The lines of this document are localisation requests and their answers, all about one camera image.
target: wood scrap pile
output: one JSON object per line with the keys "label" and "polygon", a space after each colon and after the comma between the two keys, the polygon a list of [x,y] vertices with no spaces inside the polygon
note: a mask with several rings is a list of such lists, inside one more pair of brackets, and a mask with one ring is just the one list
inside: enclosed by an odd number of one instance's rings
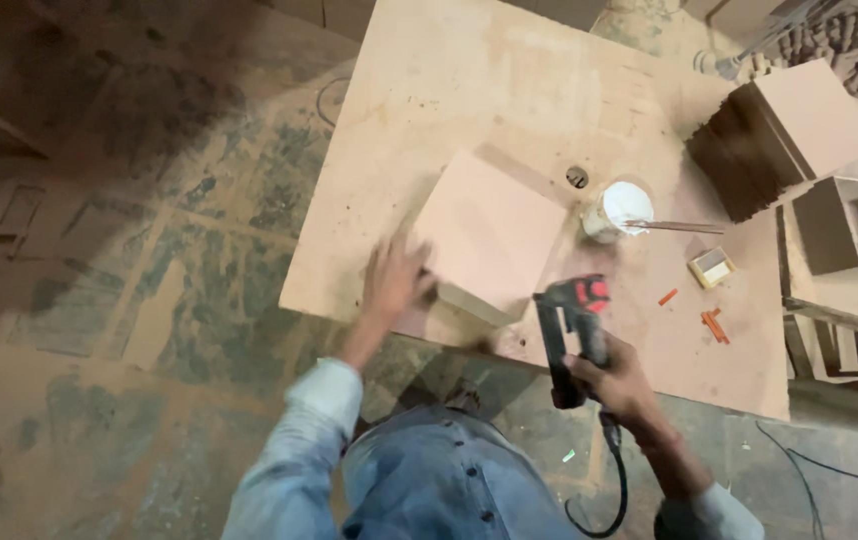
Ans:
{"label": "wood scrap pile", "polygon": [[858,106],[813,60],[736,88],[686,149],[739,223],[858,160]]}
{"label": "wood scrap pile", "polygon": [[779,39],[778,55],[790,67],[825,59],[845,88],[858,92],[858,6],[841,4],[795,26]]}

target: hand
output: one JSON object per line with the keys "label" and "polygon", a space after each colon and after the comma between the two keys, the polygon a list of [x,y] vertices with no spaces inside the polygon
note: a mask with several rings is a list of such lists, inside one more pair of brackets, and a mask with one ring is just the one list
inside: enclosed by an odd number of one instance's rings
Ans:
{"label": "hand", "polygon": [[607,332],[605,350],[611,361],[608,369],[600,369],[589,360],[571,354],[566,355],[563,363],[573,376],[588,383],[596,399],[630,431],[660,419],[661,410],[635,349]]}
{"label": "hand", "polygon": [[435,276],[423,269],[432,247],[420,244],[409,250],[409,238],[399,230],[388,242],[372,250],[365,269],[362,317],[370,317],[390,329],[412,302],[435,285]]}
{"label": "hand", "polygon": [[410,251],[408,244],[408,235],[399,231],[372,250],[365,269],[362,313],[339,353],[359,372],[412,302],[435,285],[435,277],[423,269],[431,248],[422,244]]}

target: power cord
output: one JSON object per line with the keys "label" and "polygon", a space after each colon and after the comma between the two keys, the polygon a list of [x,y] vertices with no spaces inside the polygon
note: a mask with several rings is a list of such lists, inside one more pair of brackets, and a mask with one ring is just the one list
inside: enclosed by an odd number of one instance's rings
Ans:
{"label": "power cord", "polygon": [[782,450],[782,453],[785,454],[789,461],[792,463],[793,467],[795,468],[795,472],[798,473],[798,477],[802,480],[802,487],[805,488],[805,494],[809,499],[809,510],[812,512],[812,537],[816,540],[825,540],[825,531],[822,529],[822,519],[819,517],[819,507],[816,505],[816,498],[812,494],[812,489],[809,487],[809,483],[805,479],[805,474],[802,473],[802,469],[799,468],[798,463],[795,462],[794,457],[796,456],[802,458],[803,460],[806,460],[813,465],[819,465],[819,467],[823,469],[828,469],[829,471],[832,471],[834,473],[837,472],[840,475],[845,475],[847,477],[850,476],[854,479],[858,479],[858,474],[855,474],[854,472],[852,473],[848,471],[843,471],[842,469],[837,469],[824,463],[819,463],[819,461],[811,459],[810,457],[801,453],[798,453],[792,448],[786,448],[779,444],[779,441],[775,440],[775,437],[771,436],[767,431],[762,429],[762,425],[759,424],[758,420],[755,421],[755,426],[759,429],[759,431],[762,432],[763,436],[769,437],[769,440],[771,440],[775,446],[779,447],[779,449]]}
{"label": "power cord", "polygon": [[610,412],[601,411],[599,413],[599,422],[603,426],[605,445],[609,448],[609,451],[612,452],[612,457],[615,458],[615,466],[619,469],[619,511],[616,513],[612,524],[606,530],[599,533],[587,530],[572,517],[572,513],[569,512],[569,503],[572,502],[571,498],[567,498],[565,505],[563,506],[565,508],[565,517],[569,518],[569,522],[572,523],[572,525],[575,525],[576,529],[578,529],[580,533],[588,536],[589,538],[607,538],[612,536],[612,534],[615,534],[615,531],[618,531],[619,527],[622,526],[622,520],[626,518],[626,510],[628,509],[626,464],[622,461],[622,432],[619,430],[619,424],[615,421],[615,417],[612,416],[612,413]]}
{"label": "power cord", "polygon": [[329,80],[325,86],[319,89],[318,93],[315,94],[315,112],[318,114],[318,117],[322,119],[323,122],[329,124],[333,128],[336,127],[336,123],[329,119],[325,115],[325,112],[322,112],[322,94],[331,86],[339,81],[349,81],[349,77],[336,77],[333,80]]}

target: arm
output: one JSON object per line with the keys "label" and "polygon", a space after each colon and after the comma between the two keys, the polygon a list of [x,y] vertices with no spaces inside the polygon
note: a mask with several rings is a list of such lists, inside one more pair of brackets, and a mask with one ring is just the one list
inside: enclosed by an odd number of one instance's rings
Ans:
{"label": "arm", "polygon": [[762,524],[722,486],[685,444],[655,400],[635,349],[606,334],[607,370],[576,356],[565,364],[635,437],[666,499],[656,521],[659,538],[761,539]]}
{"label": "arm", "polygon": [[373,252],[363,309],[339,358],[321,360],[286,392],[286,411],[232,498],[223,540],[336,538],[331,474],[350,441],[363,398],[361,373],[412,300],[434,284],[398,233]]}

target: nail gun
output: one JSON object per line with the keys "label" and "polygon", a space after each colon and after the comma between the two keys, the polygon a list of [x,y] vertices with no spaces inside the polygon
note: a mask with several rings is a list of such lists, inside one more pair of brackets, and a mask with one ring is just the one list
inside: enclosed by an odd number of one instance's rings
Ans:
{"label": "nail gun", "polygon": [[601,368],[609,365],[600,325],[600,313],[608,306],[608,287],[602,274],[588,274],[551,284],[545,292],[533,294],[538,310],[542,340],[552,376],[552,397],[558,409],[574,409],[585,403],[585,394],[572,380],[569,368],[562,363],[565,340],[558,322],[557,310],[562,309],[565,331],[579,335],[581,356]]}
{"label": "nail gun", "polygon": [[[552,376],[552,401],[558,409],[574,409],[585,403],[586,391],[579,389],[572,378],[569,368],[562,359],[566,355],[565,338],[562,326],[558,322],[558,310],[562,310],[565,331],[575,330],[579,335],[579,355],[596,366],[606,369],[611,365],[605,350],[605,338],[600,324],[600,313],[609,304],[608,286],[602,274],[587,274],[551,284],[545,292],[533,294],[535,308],[542,328],[542,340],[546,345],[546,357],[549,360],[549,374]],[[603,531],[590,531],[583,527],[569,512],[569,498],[565,502],[565,515],[580,533],[589,538],[606,538],[622,525],[628,507],[628,483],[626,466],[622,460],[622,433],[619,424],[611,412],[603,409],[599,412],[599,421],[603,426],[605,444],[612,452],[616,468],[619,471],[619,510],[612,524]]]}

